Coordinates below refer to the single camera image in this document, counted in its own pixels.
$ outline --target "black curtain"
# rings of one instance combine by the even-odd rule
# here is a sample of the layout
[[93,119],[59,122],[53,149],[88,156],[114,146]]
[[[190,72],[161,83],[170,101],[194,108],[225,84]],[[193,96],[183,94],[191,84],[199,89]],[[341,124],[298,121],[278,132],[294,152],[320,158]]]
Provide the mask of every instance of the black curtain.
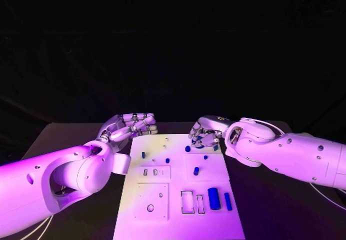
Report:
[[344,2],[1,2],[0,148],[50,122],[285,121],[346,142]]

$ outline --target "robotic hand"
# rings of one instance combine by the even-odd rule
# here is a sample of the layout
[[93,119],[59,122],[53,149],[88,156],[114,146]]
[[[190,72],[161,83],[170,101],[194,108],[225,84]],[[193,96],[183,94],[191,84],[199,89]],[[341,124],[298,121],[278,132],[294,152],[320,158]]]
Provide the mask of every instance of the robotic hand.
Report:
[[251,118],[232,123],[219,116],[197,119],[189,138],[196,148],[212,147],[225,138],[225,154],[246,166],[264,164],[294,179],[346,189],[346,145],[337,142],[307,133],[284,133],[269,123]]
[[116,153],[128,138],[155,134],[153,113],[118,114],[95,140],[0,167],[0,238],[17,233],[125,175],[131,157]]

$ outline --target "dark table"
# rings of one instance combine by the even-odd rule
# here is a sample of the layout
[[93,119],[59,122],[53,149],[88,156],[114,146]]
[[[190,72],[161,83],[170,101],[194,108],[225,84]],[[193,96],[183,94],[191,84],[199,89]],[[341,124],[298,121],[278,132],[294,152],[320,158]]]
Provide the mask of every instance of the dark table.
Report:
[[[291,131],[284,122],[268,122],[284,132]],[[49,124],[23,159],[93,140],[101,125],[101,123]],[[158,122],[155,125],[161,134],[187,134],[193,122]],[[121,153],[129,154],[129,149],[131,142]],[[225,163],[248,240],[346,238],[346,211],[323,198],[308,183],[272,172],[264,165],[248,167],[226,155]],[[111,174],[104,189],[53,216],[42,240],[112,240],[124,179],[125,176]],[[343,204],[333,188],[323,186],[317,188],[330,199]],[[18,240],[37,225],[39,223],[3,239]],[[44,225],[29,236],[29,240],[37,239]]]

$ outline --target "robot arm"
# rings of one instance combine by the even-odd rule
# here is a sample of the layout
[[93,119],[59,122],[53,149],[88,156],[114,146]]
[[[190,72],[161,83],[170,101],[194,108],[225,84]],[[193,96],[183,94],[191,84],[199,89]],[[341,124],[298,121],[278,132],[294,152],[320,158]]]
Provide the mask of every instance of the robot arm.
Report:
[[346,189],[346,145],[340,143],[307,133],[284,133],[269,123],[251,118],[232,124],[217,116],[197,119],[189,138],[193,147],[212,147],[225,138],[225,154],[246,166],[264,164],[294,179]]
[[154,115],[115,115],[93,141],[0,167],[0,238],[60,212],[125,175],[131,157],[116,153],[128,138],[155,134]]

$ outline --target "white board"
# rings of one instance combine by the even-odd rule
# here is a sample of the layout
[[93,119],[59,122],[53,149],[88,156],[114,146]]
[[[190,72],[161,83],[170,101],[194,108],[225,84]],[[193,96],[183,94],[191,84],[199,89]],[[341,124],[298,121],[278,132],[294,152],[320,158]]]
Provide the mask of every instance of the white board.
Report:
[[[114,240],[245,239],[220,148],[216,151],[213,148],[193,149],[187,153],[190,144],[187,134],[155,134],[132,139]],[[194,167],[199,167],[197,176],[193,175]],[[217,188],[219,210],[210,210],[209,188]],[[181,213],[181,191],[191,191],[194,213]],[[230,211],[225,193],[230,197]],[[197,210],[197,195],[203,199],[203,214]]]

